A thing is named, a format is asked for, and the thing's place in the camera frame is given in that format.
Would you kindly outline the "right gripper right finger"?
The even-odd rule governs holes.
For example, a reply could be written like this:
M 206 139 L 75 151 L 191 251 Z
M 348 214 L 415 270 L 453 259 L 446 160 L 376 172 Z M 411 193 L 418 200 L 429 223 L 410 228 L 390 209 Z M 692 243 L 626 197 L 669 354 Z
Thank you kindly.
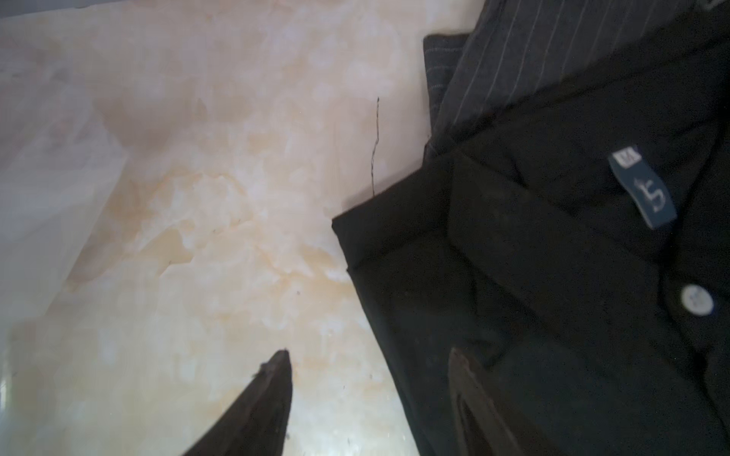
M 454 347 L 448 368 L 452 412 L 461 455 L 560 455 L 492 384 L 478 360 Z

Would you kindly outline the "clear vacuum bag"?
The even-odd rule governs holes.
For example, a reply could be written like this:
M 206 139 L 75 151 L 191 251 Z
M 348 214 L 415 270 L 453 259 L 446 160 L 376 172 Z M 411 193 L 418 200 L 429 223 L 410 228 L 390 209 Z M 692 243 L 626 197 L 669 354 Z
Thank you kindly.
M 62 68 L 1 70 L 1 336 L 43 315 L 127 152 Z

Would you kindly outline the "black shirt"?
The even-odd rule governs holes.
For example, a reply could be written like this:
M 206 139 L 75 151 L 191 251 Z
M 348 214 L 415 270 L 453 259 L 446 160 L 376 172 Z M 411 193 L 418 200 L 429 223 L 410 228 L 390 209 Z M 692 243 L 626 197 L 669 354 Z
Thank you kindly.
M 456 347 L 560 455 L 729 451 L 729 5 L 479 123 L 335 218 L 418 451 Z

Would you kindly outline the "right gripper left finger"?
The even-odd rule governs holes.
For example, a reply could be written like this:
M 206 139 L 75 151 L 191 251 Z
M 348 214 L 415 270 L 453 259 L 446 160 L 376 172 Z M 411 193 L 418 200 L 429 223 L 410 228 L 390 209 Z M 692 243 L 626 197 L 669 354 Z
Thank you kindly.
M 290 353 L 276 351 L 188 455 L 281 455 L 293 397 Z

